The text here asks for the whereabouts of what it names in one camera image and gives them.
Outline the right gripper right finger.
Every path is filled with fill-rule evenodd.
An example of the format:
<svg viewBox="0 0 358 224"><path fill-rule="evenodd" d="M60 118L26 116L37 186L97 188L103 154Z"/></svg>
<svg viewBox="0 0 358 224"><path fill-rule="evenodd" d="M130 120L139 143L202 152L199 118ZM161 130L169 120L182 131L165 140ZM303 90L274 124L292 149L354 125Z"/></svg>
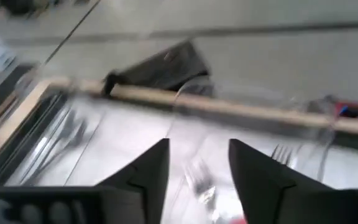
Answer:
<svg viewBox="0 0 358 224"><path fill-rule="evenodd" d="M228 159L248 224L317 224L306 198L331 187L238 139L229 140Z"/></svg>

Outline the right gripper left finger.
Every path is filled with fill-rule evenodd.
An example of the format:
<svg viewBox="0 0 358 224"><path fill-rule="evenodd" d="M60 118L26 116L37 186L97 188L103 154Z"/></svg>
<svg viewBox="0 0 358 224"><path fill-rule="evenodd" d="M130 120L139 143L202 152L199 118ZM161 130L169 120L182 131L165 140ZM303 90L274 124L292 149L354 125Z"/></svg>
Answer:
<svg viewBox="0 0 358 224"><path fill-rule="evenodd" d="M102 187L103 224L160 224L167 192L170 141L159 140Z"/></svg>

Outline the pink handled fork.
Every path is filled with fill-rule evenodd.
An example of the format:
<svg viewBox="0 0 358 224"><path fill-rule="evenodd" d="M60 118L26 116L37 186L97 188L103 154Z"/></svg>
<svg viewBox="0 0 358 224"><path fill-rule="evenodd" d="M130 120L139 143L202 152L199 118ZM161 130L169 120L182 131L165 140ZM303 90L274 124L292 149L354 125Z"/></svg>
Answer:
<svg viewBox="0 0 358 224"><path fill-rule="evenodd" d="M273 150L271 158L287 167L292 166L294 148L279 144Z"/></svg>

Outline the clear plastic bin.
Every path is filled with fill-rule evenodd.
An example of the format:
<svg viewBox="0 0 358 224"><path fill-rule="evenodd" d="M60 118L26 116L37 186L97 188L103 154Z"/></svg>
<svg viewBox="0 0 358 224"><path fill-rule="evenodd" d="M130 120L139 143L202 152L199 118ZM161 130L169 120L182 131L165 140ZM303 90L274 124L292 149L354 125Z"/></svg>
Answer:
<svg viewBox="0 0 358 224"><path fill-rule="evenodd" d="M335 120L334 106L325 99L307 100L283 96L251 86L216 85L207 78L186 82L177 96L205 96L245 106L257 106L325 115ZM171 166L165 224L240 224L241 203L229 167L229 140L238 139L271 157L279 144L294 148L290 168L322 181L328 149L333 141L331 125L309 126L243 115L173 105L168 130Z"/></svg>
<svg viewBox="0 0 358 224"><path fill-rule="evenodd" d="M6 185L66 185L105 115L92 95L73 87L47 90L36 111Z"/></svg>

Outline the wooden table board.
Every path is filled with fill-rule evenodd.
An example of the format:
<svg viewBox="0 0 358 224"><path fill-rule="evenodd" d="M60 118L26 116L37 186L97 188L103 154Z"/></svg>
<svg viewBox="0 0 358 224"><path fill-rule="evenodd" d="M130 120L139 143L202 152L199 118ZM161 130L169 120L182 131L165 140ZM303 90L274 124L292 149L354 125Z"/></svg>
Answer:
<svg viewBox="0 0 358 224"><path fill-rule="evenodd" d="M50 87L66 88L73 87L75 90L101 93L103 84L94 80L79 80L73 82L67 77L52 78L40 81L34 89L27 95L23 102L10 115L7 121L0 127L0 149L9 140L10 136L23 123L30 112L40 101L44 92ZM305 124L309 126L331 125L336 131L358 134L358 119L339 118L335 121L325 115L314 113L302 113L295 110L280 110L273 108L263 108L257 106L245 106L224 100L214 100L205 96L184 94L177 96L173 91L157 90L139 86L124 85L115 86L110 96L125 99L139 100L144 102L159 103L164 105L180 105L199 110L213 111L218 113L228 113L235 115L249 116L253 118L267 119L272 121L282 121L290 124Z"/></svg>

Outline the red black tool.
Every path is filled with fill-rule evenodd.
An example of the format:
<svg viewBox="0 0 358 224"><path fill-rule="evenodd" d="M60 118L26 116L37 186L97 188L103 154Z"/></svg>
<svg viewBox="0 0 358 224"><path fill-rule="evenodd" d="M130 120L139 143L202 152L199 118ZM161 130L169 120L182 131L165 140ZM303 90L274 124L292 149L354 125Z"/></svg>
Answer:
<svg viewBox="0 0 358 224"><path fill-rule="evenodd" d="M358 102L336 100L334 105L339 117L358 119Z"/></svg>

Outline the black foam case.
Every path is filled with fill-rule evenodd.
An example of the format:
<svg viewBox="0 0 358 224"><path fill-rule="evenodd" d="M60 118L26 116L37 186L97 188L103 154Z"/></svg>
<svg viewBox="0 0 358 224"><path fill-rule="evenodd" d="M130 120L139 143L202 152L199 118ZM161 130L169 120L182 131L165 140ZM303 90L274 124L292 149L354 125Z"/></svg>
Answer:
<svg viewBox="0 0 358 224"><path fill-rule="evenodd" d="M196 77L208 75L204 58L190 40L175 44L116 73L119 84L173 91Z"/></svg>

